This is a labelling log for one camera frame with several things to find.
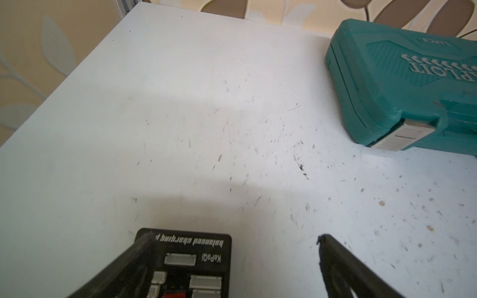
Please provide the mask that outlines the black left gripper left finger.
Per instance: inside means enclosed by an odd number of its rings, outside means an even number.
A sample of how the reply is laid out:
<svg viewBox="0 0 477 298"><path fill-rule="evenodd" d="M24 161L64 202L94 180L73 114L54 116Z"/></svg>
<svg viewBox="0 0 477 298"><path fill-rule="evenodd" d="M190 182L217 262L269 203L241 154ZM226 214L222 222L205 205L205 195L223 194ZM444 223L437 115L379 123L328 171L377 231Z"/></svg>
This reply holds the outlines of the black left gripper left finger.
<svg viewBox="0 0 477 298"><path fill-rule="evenodd" d="M156 239L149 232L70 295L71 298L145 298L157 257Z"/></svg>

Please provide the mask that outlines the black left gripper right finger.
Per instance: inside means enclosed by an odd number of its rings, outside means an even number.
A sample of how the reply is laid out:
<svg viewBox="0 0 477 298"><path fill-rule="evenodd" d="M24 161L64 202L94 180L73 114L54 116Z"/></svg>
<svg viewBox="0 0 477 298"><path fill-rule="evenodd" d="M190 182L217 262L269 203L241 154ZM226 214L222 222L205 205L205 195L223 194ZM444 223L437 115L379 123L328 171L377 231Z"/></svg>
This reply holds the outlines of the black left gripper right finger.
<svg viewBox="0 0 477 298"><path fill-rule="evenodd" d="M320 270L330 298L401 298L402 295L333 236L318 237Z"/></svg>

